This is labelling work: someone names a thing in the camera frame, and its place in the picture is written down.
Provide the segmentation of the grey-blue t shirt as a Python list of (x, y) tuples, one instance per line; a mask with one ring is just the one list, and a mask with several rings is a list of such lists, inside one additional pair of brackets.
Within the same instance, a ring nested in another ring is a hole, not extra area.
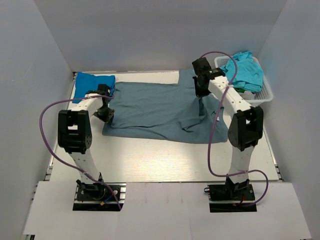
[(176, 84), (117, 82), (112, 124), (102, 135), (168, 140), (189, 144), (225, 143), (228, 127), (220, 102), (213, 96), (197, 97), (192, 69), (179, 71)]

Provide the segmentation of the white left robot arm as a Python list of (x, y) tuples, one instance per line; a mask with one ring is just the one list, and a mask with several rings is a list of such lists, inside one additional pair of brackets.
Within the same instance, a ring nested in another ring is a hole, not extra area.
[(109, 107), (111, 98), (111, 88), (99, 84), (97, 90), (89, 90), (74, 107), (58, 113), (58, 145), (79, 168), (80, 184), (93, 185), (103, 181), (90, 150), (93, 142), (91, 118), (112, 124), (115, 111)]

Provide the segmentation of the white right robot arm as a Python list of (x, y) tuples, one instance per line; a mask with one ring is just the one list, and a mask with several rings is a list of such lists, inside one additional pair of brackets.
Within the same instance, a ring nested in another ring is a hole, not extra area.
[(249, 165), (255, 146), (263, 136), (264, 112), (252, 106), (233, 88), (220, 68), (212, 68), (205, 57), (192, 62), (195, 94), (214, 95), (231, 117), (227, 137), (232, 145), (226, 184), (233, 192), (249, 185)]

